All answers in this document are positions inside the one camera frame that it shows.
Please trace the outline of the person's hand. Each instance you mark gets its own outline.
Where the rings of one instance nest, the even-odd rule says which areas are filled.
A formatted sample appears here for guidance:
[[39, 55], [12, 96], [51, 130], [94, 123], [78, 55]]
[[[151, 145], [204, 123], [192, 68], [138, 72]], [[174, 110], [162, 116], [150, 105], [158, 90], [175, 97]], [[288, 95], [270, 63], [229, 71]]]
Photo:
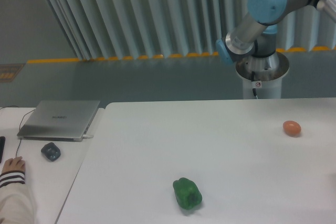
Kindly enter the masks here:
[[9, 172], [23, 172], [26, 171], [26, 163], [21, 156], [10, 158], [5, 161], [2, 174]]

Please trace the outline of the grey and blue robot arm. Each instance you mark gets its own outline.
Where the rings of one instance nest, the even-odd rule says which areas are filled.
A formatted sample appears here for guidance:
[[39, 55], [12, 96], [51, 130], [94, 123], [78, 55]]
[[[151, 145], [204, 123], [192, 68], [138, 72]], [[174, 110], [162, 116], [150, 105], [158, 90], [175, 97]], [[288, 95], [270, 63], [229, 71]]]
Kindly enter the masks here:
[[231, 64], [256, 52], [256, 39], [289, 13], [313, 6], [335, 20], [335, 0], [247, 0], [248, 13], [240, 24], [216, 41], [221, 60]]

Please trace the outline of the white striped sleeve forearm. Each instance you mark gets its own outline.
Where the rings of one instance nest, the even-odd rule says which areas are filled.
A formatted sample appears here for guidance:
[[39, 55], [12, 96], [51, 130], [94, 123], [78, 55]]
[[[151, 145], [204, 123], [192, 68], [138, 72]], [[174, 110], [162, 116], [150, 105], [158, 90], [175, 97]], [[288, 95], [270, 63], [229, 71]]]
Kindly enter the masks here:
[[32, 198], [25, 173], [14, 170], [1, 174], [1, 223], [34, 223]]

